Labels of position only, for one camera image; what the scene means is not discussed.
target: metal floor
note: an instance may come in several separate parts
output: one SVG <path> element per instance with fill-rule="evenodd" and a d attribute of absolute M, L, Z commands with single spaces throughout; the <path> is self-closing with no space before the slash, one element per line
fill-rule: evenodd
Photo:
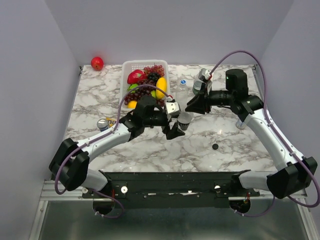
<path fill-rule="evenodd" d="M 267 209 L 271 199 L 252 199 L 250 214 Z M 305 240 L 295 203 L 276 200 L 262 217 L 242 217 L 231 209 L 129 209 L 119 219 L 95 216 L 90 201 L 48 203 L 41 240 Z"/>

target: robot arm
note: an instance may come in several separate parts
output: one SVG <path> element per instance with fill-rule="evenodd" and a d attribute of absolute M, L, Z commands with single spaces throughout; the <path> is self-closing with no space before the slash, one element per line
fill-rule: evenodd
<path fill-rule="evenodd" d="M 268 123 L 264 115 L 264 104 L 258 96 L 249 95 L 247 75 L 241 69 L 226 71 L 226 89 L 210 90 L 209 80 L 202 83 L 200 92 L 187 104 L 187 112 L 199 114 L 209 113 L 211 106 L 229 107 L 241 121 L 260 139 L 278 172 L 244 171 L 238 175 L 238 183 L 244 189 L 260 189 L 271 191 L 277 198 L 282 199 L 310 185 L 311 178 L 292 156 L 295 153 L 302 162 L 315 173 L 317 162 L 313 157 L 305 158 L 298 151 L 278 126 L 272 121 Z M 273 125 L 284 140 L 291 146 L 293 152 L 288 152 L 279 137 L 271 129 Z"/>
<path fill-rule="evenodd" d="M 178 128 L 178 122 L 175 122 L 173 127 L 169 125 L 173 118 L 179 116 L 180 112 L 179 104 L 171 98 L 166 100 L 165 108 L 162 109 L 156 104 L 155 98 L 144 96 L 134 110 L 119 120 L 116 130 L 112 127 L 78 142 L 71 138 L 64 140 L 53 157 L 49 169 L 56 176 L 64 159 L 79 146 L 87 143 L 87 146 L 75 153 L 66 163 L 59 180 L 68 191 L 80 186 L 101 191 L 107 187 L 108 179 L 101 171 L 89 169 L 89 163 L 109 149 L 135 139 L 148 127 L 161 126 L 167 140 L 185 135 Z M 88 144 L 108 132 L 112 132 L 112 134 Z"/>

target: white plastic basket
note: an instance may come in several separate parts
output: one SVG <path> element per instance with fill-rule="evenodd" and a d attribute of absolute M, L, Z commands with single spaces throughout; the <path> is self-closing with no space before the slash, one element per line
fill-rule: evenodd
<path fill-rule="evenodd" d="M 133 60 L 126 61 L 122 65 L 122 74 L 121 74 L 121 82 L 120 82 L 120 96 L 119 103 L 121 102 L 124 95 L 127 93 L 127 89 L 129 88 L 129 84 L 127 83 L 128 76 L 134 70 L 140 69 L 143 70 L 145 67 L 152 67 L 154 65 L 162 65 L 164 68 L 164 78 L 166 79 L 166 93 L 171 94 L 170 91 L 170 80 L 169 80 L 169 70 L 168 63 L 164 60 Z M 122 110 L 132 110 L 131 108 L 127 108 L 125 104 L 121 106 Z"/>

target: red apple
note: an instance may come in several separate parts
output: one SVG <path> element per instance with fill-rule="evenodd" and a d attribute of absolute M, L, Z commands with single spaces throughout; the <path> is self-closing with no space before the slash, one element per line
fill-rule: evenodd
<path fill-rule="evenodd" d="M 140 80 L 144 80 L 144 79 L 147 79 L 147 75 L 145 74 L 145 72 L 140 69 L 137 69 L 129 74 L 127 83 L 130 85 L 136 84 Z"/>
<path fill-rule="evenodd" d="M 101 57 L 95 56 L 91 60 L 91 67 L 96 71 L 101 71 L 104 67 L 104 61 Z"/>

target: cup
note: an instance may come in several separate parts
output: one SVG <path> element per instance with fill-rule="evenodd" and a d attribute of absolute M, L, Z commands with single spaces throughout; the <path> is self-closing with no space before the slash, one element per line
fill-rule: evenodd
<path fill-rule="evenodd" d="M 182 113 L 180 113 L 177 120 L 182 131 L 185 131 L 188 129 L 189 124 L 192 120 L 192 117 L 193 115 L 191 114 L 191 112 L 183 111 Z"/>

